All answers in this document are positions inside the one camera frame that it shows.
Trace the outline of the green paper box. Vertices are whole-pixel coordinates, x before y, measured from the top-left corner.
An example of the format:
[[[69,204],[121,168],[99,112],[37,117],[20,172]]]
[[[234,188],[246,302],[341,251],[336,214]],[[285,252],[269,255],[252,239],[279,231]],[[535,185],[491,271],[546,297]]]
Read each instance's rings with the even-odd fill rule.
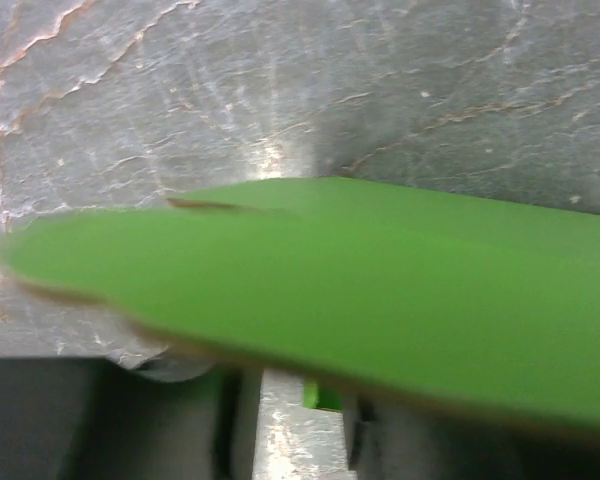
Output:
[[[270,178],[37,218],[0,269],[183,352],[600,442],[600,215]]]

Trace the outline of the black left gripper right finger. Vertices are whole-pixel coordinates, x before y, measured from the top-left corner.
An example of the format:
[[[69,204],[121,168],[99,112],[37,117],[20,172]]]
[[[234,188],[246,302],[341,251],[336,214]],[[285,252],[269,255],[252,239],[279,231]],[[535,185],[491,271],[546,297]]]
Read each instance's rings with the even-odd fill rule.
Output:
[[[341,397],[360,479],[600,479],[600,427],[555,416],[412,408]]]

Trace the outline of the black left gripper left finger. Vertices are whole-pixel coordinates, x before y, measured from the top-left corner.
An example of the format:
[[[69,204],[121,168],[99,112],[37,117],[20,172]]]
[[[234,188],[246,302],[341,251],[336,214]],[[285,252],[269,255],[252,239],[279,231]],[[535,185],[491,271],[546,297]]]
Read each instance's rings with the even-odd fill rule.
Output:
[[[248,479],[262,377],[178,382],[101,357],[0,357],[0,479]]]

